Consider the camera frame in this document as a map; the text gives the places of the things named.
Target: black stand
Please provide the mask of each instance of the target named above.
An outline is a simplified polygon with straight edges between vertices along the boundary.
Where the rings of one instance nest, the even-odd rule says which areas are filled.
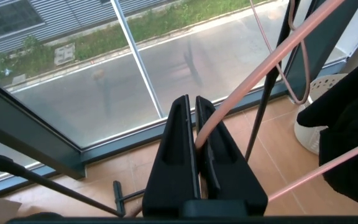
[[[145,192],[145,190],[143,189],[143,190],[137,191],[135,193],[132,193],[132,194],[129,194],[126,196],[122,196],[121,183],[116,180],[112,183],[112,188],[114,190],[114,196],[116,197],[117,211],[123,215],[126,214],[124,202],[129,199],[133,200],[135,198],[138,198]]]
[[[290,29],[290,26],[288,25],[288,16],[290,14],[290,4],[291,3],[289,2],[288,6],[287,6],[287,11],[285,12],[285,17],[284,17],[283,25],[282,25],[282,28],[280,31],[280,36],[278,37],[278,40],[277,40],[277,46],[280,45],[288,37],[288,35],[290,35],[291,29]],[[300,0],[295,0],[293,18],[295,18],[296,11],[298,10],[299,4],[300,4]],[[260,124],[262,122],[262,118],[264,117],[266,106],[267,106],[267,103],[269,102],[269,97],[273,90],[274,84],[276,83],[276,79],[277,79],[278,75],[279,75],[279,72],[276,67],[271,69],[271,71],[266,75],[266,80],[265,80],[265,84],[264,84],[264,92],[262,94],[262,98],[260,99],[260,104],[259,104],[258,112],[256,114],[254,127],[252,128],[251,136],[250,136],[250,139],[248,142],[248,147],[246,150],[246,154],[244,156],[247,162],[251,155],[252,148],[254,147],[255,140],[256,140],[256,137],[258,135],[258,131],[260,128]]]
[[[36,184],[42,185],[44,187],[47,187],[54,191],[57,191],[61,194],[69,196],[73,199],[87,203],[88,205],[102,209],[105,212],[111,213],[118,217],[124,216],[122,213],[118,212],[117,210],[107,207],[91,198],[85,197],[84,195],[79,194],[78,192],[75,192],[74,190],[71,190],[65,186],[62,186],[62,185],[55,183],[45,177],[42,177],[34,172],[27,170],[25,167],[23,167],[19,164],[16,164],[15,162],[13,162],[13,160],[11,158],[8,158],[6,156],[0,155],[0,171],[10,173],[17,177],[23,177],[23,178],[25,178],[29,181],[32,181]]]

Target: black cloth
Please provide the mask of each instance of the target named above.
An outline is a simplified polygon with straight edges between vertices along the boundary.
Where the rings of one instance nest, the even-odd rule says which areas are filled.
[[[328,126],[320,132],[320,165],[357,147],[358,67],[299,113],[297,121],[306,127]],[[335,191],[358,202],[358,156],[323,176]]]

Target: perforated plastic basket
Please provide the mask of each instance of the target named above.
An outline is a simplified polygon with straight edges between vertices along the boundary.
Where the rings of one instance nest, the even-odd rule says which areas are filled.
[[[310,94],[308,101],[301,105],[298,109],[298,113],[303,111],[306,107],[312,104],[317,100],[322,94],[327,92],[333,85],[335,85],[339,80],[345,77],[347,74],[335,74],[335,75],[326,75],[319,77],[310,83]],[[318,154],[319,151],[319,139],[320,131],[327,128],[326,126],[318,126],[313,128],[307,128],[301,126],[295,120],[295,136],[298,139],[299,143],[305,147],[307,150]]]

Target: building window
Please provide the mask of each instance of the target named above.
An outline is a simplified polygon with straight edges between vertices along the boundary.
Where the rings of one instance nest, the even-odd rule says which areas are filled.
[[[42,23],[41,17],[27,0],[0,7],[0,35]]]

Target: building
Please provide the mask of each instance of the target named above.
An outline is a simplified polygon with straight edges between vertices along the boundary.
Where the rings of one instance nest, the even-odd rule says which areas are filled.
[[[120,0],[126,14],[168,0]],[[115,18],[110,0],[0,0],[0,52],[22,47],[28,35],[49,41]]]

